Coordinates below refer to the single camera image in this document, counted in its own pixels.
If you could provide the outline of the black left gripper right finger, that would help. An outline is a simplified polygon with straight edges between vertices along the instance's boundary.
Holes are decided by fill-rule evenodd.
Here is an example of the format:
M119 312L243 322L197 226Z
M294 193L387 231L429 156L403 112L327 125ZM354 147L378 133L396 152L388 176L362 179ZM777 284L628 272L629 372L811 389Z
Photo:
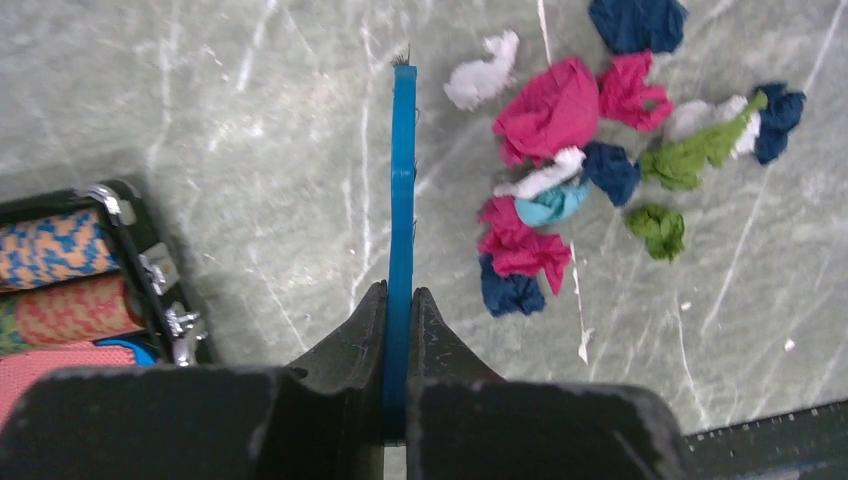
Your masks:
M406 407L410 479L691 479L667 403L633 385L509 381L415 291Z

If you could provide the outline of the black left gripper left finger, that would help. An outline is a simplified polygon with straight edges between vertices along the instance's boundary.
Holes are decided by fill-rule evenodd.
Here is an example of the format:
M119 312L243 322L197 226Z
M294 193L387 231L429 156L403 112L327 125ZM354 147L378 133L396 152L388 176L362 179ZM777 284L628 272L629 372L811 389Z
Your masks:
M387 286L286 366L73 367L1 432L5 479L379 479Z

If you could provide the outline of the blue hand brush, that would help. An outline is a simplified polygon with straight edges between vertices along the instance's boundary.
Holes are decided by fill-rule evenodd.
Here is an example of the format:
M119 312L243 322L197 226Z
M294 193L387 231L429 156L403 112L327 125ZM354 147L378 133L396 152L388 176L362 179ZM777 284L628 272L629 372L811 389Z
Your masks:
M407 368L413 295L417 67L407 55L392 62L390 255L384 333L382 430L386 446L405 438Z

